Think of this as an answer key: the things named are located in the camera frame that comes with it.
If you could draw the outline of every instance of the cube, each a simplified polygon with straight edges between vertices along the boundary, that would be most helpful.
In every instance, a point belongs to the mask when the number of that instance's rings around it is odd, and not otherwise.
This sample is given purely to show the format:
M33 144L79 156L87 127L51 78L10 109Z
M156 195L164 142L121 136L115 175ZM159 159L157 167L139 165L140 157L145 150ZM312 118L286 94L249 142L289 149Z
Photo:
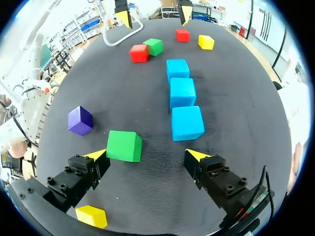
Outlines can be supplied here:
M75 210L77 219L98 228L107 226L106 212L93 206L82 206Z
M197 95L192 78L171 78L170 108L190 107L195 104Z
M116 131L109 132L107 140L106 156L108 158L140 162L141 160L142 139L135 132Z
M171 78L189 78L190 71L184 59L171 59L166 61L168 82Z
M149 46L149 53L151 56L156 57L157 55L163 52L163 41L155 38L150 38L147 41L143 42Z
M178 42L189 42L190 33L186 29L177 29L175 30L175 36Z
M213 47L215 45L215 41L212 37L207 36L207 35L199 35L198 39L198 45L203 49L203 50L213 50Z
M149 60L149 47L148 45L134 45L129 51L133 63L147 62Z
M198 139L204 132L202 114L198 106L172 109L173 141Z
M93 129L92 115L78 106L68 114L68 130L78 135L85 135Z

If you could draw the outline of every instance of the white cable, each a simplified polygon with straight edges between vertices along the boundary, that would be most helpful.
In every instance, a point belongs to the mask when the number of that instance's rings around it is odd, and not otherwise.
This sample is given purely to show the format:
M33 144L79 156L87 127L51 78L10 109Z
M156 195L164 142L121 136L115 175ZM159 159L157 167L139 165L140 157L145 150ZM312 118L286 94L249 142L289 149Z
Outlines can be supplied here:
M140 25L140 28L138 28L137 30L131 32L130 34L126 35L125 37L123 37L122 39L118 40L117 42L115 43L110 43L108 40L107 40L107 37L106 37L106 24L107 24L107 21L108 21L108 17L111 13L111 9L108 11L107 15L106 15L106 20L104 22L104 32L103 32L103 39L104 39L104 42L106 43L107 46L109 47L114 47L118 44L120 44L121 42L123 42L124 40L126 40L127 38L131 37L132 35L138 33L139 31L141 31L143 29L143 24L140 22L140 20L138 19L138 17L136 16L137 13L135 11L134 14L132 14L132 17L139 23Z

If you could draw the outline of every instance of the black table surface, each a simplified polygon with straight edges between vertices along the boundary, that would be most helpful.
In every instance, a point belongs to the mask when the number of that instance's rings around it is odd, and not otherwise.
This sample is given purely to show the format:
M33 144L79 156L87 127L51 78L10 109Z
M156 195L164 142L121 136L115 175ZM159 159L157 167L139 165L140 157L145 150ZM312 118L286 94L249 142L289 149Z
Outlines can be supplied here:
M77 206L106 210L106 229L180 236L204 236L219 229L225 212L205 190L197 189L183 167L186 148L221 155L234 173L248 179L249 189L267 165L278 209L289 179L290 135L280 97L261 64L218 25L191 20L190 42L179 43L179 19L144 24L142 31L115 47L106 46L100 36L69 71L45 121L38 179L45 184L73 155L106 148L110 130L135 131L143 139L141 162L111 160L97 189ZM129 32L126 27L111 29L108 39L114 42ZM213 51L199 48L200 34L215 40ZM132 63L130 48L149 38L163 40L164 52L148 63ZM197 140L172 141L167 59L185 59L195 81L206 131ZM85 136L67 130L67 115L79 105L94 118L94 129ZM74 209L68 214L75 217ZM260 216L261 226L269 214L270 206Z

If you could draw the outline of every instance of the green cube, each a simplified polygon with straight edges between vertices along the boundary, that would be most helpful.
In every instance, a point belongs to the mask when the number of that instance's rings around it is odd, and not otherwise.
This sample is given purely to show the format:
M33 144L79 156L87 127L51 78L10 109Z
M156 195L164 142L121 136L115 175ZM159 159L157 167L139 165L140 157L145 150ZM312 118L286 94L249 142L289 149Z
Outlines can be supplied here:
M111 130L107 140L108 158L140 162L142 139L135 132Z
M156 57L163 52L163 41L155 38L150 38L143 42L149 46L149 53L151 56Z

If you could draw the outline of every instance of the screw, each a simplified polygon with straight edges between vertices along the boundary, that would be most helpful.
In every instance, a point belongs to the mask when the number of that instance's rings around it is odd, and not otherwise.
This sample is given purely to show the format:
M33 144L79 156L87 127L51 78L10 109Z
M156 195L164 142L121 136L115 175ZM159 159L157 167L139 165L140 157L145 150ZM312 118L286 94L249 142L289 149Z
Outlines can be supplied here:
M64 168L64 171L66 171L67 173L70 173L70 172L71 172L71 167L66 166L66 167Z
M24 198L25 198L25 195L24 195L23 193L20 193L20 194L19 194L19 197L20 197L20 199L24 199Z
M216 177L218 175L218 171L211 171L210 175L211 177Z
M65 185L64 183L59 185L59 188L61 189L61 191L66 191L68 189L67 185Z
M54 184L55 184L55 180L54 180L54 178L52 178L51 176L47 177L47 182L48 182L50 185L54 185Z
M227 193L231 193L234 190L234 187L232 185L228 185L225 190Z
M77 170L77 171L75 172L75 174L76 174L77 176L82 176L82 171Z
M28 193L33 193L33 192L34 192L34 189L28 188Z
M227 173L227 172L229 172L229 171L230 171L230 168L229 168L228 166L225 166L223 170L224 170L224 172L226 172L226 173Z
M240 180L240 182L239 182L239 184L241 184L241 185L245 185L245 184L247 184L247 179L246 178L241 178L241 180Z

